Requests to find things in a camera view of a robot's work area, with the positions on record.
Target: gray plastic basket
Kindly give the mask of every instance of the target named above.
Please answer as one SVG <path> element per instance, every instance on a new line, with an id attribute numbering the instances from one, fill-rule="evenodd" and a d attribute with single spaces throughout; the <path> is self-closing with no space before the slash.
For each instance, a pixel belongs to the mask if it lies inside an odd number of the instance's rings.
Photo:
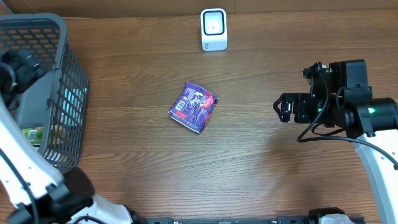
<path id="1" fill-rule="evenodd" d="M 38 152 L 61 172 L 78 165 L 88 100 L 88 79 L 55 14 L 0 17 L 0 51 L 27 49 L 49 72 L 19 97 L 21 128 L 43 127 Z"/>

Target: perforated basket side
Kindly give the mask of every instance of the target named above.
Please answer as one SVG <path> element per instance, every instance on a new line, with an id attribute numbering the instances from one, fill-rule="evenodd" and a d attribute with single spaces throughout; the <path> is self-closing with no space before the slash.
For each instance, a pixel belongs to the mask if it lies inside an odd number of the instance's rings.
<path id="1" fill-rule="evenodd" d="M 50 138 L 43 157 L 62 172 L 77 166 L 83 140 L 88 79 L 66 44 L 55 97 Z"/>

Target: chocolate wrapper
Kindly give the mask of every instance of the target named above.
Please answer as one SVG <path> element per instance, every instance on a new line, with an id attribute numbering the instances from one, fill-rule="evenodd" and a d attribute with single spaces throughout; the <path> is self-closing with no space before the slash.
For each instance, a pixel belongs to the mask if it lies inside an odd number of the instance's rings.
<path id="1" fill-rule="evenodd" d="M 207 125 L 218 98 L 204 88 L 186 82 L 180 98 L 169 110 L 176 122 L 200 134 Z"/>

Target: wooden table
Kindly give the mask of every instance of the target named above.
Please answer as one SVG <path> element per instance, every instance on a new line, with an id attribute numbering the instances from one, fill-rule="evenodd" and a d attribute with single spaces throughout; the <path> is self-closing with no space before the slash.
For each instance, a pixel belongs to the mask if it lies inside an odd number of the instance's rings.
<path id="1" fill-rule="evenodd" d="M 228 16 L 228 49 L 204 53 L 199 16 L 67 20 L 90 78 L 80 167 L 99 194 L 145 217 L 271 218 L 340 207 L 378 223 L 347 142 L 299 144 L 272 109 L 309 92 L 301 69 L 363 58 L 374 97 L 398 100 L 398 9 Z M 168 116 L 186 81 L 220 98 L 197 135 Z M 0 217 L 13 208 L 0 190 Z"/>

